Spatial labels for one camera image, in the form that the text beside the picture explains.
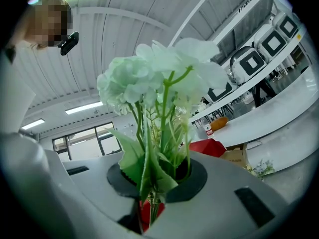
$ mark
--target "window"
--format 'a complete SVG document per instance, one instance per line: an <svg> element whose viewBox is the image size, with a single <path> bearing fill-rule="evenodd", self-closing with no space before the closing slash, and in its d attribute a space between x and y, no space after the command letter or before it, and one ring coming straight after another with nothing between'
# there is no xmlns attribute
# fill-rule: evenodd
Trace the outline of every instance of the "window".
<svg viewBox="0 0 319 239"><path fill-rule="evenodd" d="M61 161L82 160L120 152L117 139L108 132L113 123L94 127L53 140Z"/></svg>

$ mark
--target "white ceiling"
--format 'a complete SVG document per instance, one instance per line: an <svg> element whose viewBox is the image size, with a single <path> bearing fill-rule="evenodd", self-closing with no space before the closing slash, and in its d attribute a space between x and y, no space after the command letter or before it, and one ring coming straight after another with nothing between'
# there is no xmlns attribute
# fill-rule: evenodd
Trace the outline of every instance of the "white ceiling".
<svg viewBox="0 0 319 239"><path fill-rule="evenodd" d="M140 43L168 45L201 0L70 0L80 41L67 56L56 47L17 48L14 66L36 93L22 126L40 138L115 116L108 106L67 115L65 110L98 101L96 79L114 57L132 56ZM246 0L206 0L176 40L208 40Z"/></svg>

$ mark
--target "black hair clip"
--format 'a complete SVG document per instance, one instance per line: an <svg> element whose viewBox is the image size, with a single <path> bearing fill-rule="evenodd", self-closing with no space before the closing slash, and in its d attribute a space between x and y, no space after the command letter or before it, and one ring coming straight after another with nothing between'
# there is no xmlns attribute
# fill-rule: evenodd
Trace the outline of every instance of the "black hair clip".
<svg viewBox="0 0 319 239"><path fill-rule="evenodd" d="M79 42L79 32L72 33L65 41L62 41L58 47L61 49L61 55L65 56Z"/></svg>

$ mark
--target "bottle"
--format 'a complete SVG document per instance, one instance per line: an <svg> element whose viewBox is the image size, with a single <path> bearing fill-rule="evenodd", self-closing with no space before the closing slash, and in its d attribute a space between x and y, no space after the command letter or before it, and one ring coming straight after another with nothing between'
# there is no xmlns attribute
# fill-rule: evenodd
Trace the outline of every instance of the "bottle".
<svg viewBox="0 0 319 239"><path fill-rule="evenodd" d="M206 134L207 134L208 138L213 138L214 132L213 132L213 130L211 129L210 123L209 123L209 121L206 119L206 117L202 117L202 118L200 119L200 122L201 122L201 124L202 124L204 130L206 131Z"/></svg>

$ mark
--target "small plant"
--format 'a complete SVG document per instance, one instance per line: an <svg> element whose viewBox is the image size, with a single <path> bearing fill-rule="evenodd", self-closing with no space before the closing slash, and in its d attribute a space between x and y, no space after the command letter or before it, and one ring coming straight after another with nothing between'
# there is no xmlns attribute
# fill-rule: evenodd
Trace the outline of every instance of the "small plant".
<svg viewBox="0 0 319 239"><path fill-rule="evenodd" d="M267 160L266 162L263 162L263 160L261 160L255 168L247 165L246 170L252 175L257 176L261 180L264 179L265 175L275 172L273 163L269 160Z"/></svg>
<svg viewBox="0 0 319 239"><path fill-rule="evenodd" d="M153 41L151 47L140 44L136 56L114 58L98 77L102 103L119 115L132 112L136 120L135 141L116 130L109 132L124 152L120 169L136 183L142 203L147 199L151 204L150 225L159 203L180 182L176 170L185 159L184 179L189 176L188 118L193 107L197 109L209 88L225 89L226 72L209 62L218 53L212 41L185 38L169 48Z"/></svg>

